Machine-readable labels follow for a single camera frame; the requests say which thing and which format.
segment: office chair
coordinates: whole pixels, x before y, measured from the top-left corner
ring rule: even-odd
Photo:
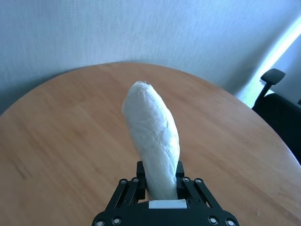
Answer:
[[[266,85],[252,109],[278,133],[301,164],[301,108],[276,93],[266,95],[284,76],[284,72],[270,69],[261,77]]]

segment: wood grain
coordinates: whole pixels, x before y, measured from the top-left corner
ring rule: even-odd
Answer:
[[[301,168],[279,136],[229,93],[156,65],[96,65],[35,88],[0,117],[0,225],[84,226],[139,160],[121,114],[135,81],[171,110],[187,176],[240,225],[301,225]]]

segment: wrapped object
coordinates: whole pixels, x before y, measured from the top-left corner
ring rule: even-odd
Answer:
[[[152,199],[177,199],[176,168],[179,136],[173,116],[154,88],[138,81],[122,106],[133,143],[143,161],[147,190]]]

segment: chair armrest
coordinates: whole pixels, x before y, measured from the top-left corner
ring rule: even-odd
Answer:
[[[278,70],[276,68],[268,70],[261,79],[265,81],[266,83],[270,83],[271,85],[276,85],[278,82],[280,82],[283,77],[285,76],[285,73],[281,70]]]

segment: wall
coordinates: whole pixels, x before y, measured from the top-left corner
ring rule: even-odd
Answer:
[[[301,99],[301,36],[279,58],[273,67],[285,72],[286,75],[272,90],[292,103],[297,104]]]
[[[261,76],[270,68],[277,68],[286,73],[285,77],[276,86],[272,86],[267,94],[276,93],[297,103],[301,97],[301,16],[288,26],[271,48],[266,52],[260,66],[252,78],[242,87],[236,96],[243,100],[246,105],[252,107],[258,94],[263,88],[260,82]]]
[[[48,79],[116,61],[165,65],[236,94],[299,0],[2,0],[0,113]]]

